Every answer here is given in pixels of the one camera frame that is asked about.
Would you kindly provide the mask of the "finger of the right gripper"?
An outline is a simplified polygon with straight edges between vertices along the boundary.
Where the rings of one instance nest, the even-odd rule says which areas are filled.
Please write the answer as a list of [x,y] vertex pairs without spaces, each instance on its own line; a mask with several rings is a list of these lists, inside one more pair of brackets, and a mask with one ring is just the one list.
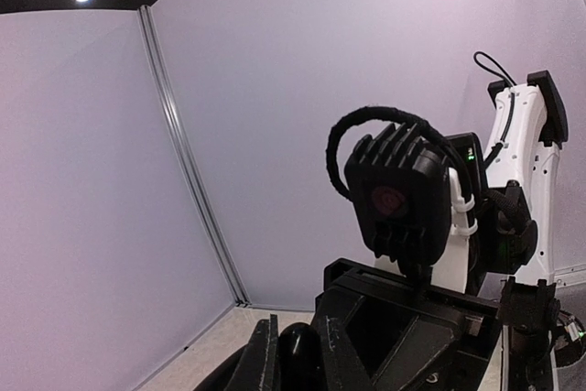
[[453,322],[417,316],[374,374],[376,390],[440,390],[458,346]]

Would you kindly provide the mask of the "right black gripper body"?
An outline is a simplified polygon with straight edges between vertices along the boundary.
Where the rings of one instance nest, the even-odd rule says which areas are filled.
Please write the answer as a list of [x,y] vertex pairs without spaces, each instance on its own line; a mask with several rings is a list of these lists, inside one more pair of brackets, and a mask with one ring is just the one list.
[[492,301],[445,288],[415,287],[406,278],[340,258],[324,269],[321,303],[356,307],[347,333],[374,388],[374,374],[412,319],[429,316],[458,326],[448,383],[440,390],[480,387],[501,333]]

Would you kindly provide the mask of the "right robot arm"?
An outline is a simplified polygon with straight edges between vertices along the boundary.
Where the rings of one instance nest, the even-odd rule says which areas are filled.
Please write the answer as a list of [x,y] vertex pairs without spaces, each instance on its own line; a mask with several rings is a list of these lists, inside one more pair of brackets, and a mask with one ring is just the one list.
[[324,390],[556,390],[584,329],[555,296],[552,204],[569,138],[549,72],[493,82],[491,148],[392,107],[329,134],[331,184],[350,201],[366,266],[324,272],[309,380]]

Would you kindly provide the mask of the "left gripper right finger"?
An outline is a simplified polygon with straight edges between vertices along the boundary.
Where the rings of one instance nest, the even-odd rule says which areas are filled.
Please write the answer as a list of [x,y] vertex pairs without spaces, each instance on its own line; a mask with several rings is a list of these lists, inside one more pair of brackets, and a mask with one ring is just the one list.
[[315,314],[327,390],[370,390],[371,380],[347,333],[356,307],[321,303]]

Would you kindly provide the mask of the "black earbud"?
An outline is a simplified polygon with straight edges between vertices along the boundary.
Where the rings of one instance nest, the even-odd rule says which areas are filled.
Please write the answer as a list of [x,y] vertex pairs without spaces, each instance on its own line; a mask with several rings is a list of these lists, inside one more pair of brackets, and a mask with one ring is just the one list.
[[282,390],[321,390],[320,336],[304,322],[287,326],[279,335]]

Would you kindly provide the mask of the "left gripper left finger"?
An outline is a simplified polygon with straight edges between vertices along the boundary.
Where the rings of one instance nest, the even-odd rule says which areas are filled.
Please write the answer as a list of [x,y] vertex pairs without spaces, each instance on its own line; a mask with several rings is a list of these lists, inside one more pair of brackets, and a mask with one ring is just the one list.
[[226,387],[229,391],[272,391],[280,389],[280,360],[277,315],[260,320],[244,347]]

